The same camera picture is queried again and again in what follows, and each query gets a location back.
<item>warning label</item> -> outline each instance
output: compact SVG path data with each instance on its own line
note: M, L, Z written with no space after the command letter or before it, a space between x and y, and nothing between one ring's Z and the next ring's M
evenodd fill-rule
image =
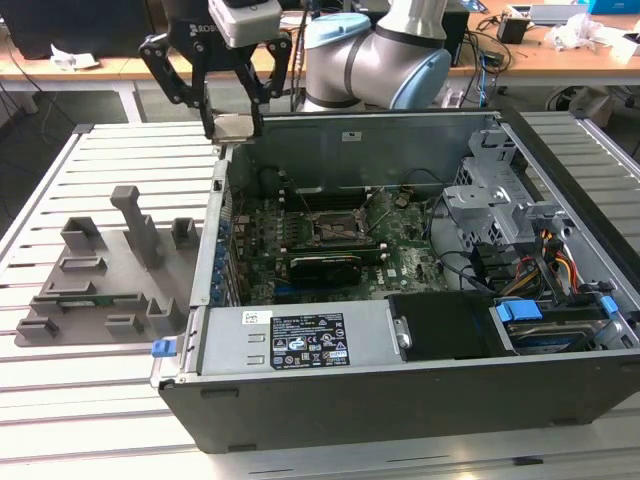
M276 370L349 365L341 313L272 317L271 345Z

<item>motherboard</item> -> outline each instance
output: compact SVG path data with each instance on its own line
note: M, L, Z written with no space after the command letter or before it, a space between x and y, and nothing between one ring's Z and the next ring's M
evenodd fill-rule
M242 304L379 300L447 290L442 266L422 238L433 199L412 196L408 189L380 188L348 198L237 200Z

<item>green motherboard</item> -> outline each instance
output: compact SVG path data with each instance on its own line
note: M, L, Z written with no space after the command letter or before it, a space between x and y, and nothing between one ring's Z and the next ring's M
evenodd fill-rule
M442 268L422 239L433 202L410 197L381 189L366 207L313 212L308 205L292 211L282 198L241 201L234 232L243 305L379 300L393 293L447 290ZM354 267L357 284L296 286L288 268L296 258L310 256L363 260Z

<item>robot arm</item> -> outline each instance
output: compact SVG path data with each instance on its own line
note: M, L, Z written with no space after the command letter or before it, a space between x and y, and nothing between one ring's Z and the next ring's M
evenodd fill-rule
M200 111L205 135L215 142L240 141L262 133L262 109L279 98L286 80L291 38L280 33L278 0L162 0L169 33L148 37L140 54L172 103ZM375 31L360 14L314 20L306 33L308 66L305 111L362 106L424 108L444 84L451 57L444 50L446 0L395 0ZM263 83L251 64L259 43L274 59ZM192 65L191 85L168 59L169 46ZM214 117L205 77L233 71L251 102L253 132Z
M446 0L395 0L371 30L360 14L319 18L306 32L304 111L426 108L447 79Z
M277 0L163 0L169 33L147 37L140 55L172 103L196 108L207 138L217 142L239 136L260 136L261 109L282 95L287 75L291 38L280 33L281 9ZM262 82L251 56L265 42L274 59L269 79ZM169 61L174 47L192 65L191 84L176 73ZM233 71L251 101L253 132L233 132L214 117L205 78L209 72Z

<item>blue latch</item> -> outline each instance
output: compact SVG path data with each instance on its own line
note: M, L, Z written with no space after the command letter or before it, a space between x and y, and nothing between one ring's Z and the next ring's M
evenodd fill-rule
M496 308L500 320L510 322L511 320L540 320L542 313L535 300L507 300Z
M618 304L609 295L600 297L600 304L610 317L618 311Z
M513 315L511 315L511 312L504 303L502 305L498 305L498 308L496 308L496 310L498 311L498 315L500 315L500 320L502 321L502 323L510 322L511 320L513 320Z
M151 345L153 358L175 357L177 354L175 340L156 340Z

